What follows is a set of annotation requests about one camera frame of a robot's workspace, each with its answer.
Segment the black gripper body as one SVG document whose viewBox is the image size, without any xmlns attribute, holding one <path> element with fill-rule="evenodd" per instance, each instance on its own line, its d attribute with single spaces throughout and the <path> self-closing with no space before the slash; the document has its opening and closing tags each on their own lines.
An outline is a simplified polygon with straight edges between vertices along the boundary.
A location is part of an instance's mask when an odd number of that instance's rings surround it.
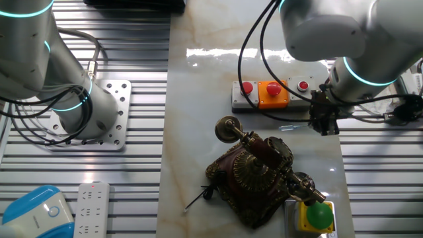
<svg viewBox="0 0 423 238">
<path fill-rule="evenodd" d="M 336 118 L 339 114 L 337 106 L 333 105 L 322 91 L 311 91 L 309 115 L 312 121 Z"/>
</svg>

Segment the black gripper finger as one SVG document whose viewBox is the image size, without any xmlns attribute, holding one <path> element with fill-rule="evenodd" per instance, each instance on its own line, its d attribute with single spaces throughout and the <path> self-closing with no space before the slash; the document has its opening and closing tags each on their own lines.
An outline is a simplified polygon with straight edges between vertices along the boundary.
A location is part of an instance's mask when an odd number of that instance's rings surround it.
<svg viewBox="0 0 423 238">
<path fill-rule="evenodd" d="M 332 126 L 332 114 L 314 115 L 312 127 L 314 129 L 330 129 Z"/>
<path fill-rule="evenodd" d="M 337 124 L 337 119 L 332 117 L 332 126 L 330 129 L 321 129 L 322 136 L 332 136 L 339 134 L 339 127 Z"/>
</svg>

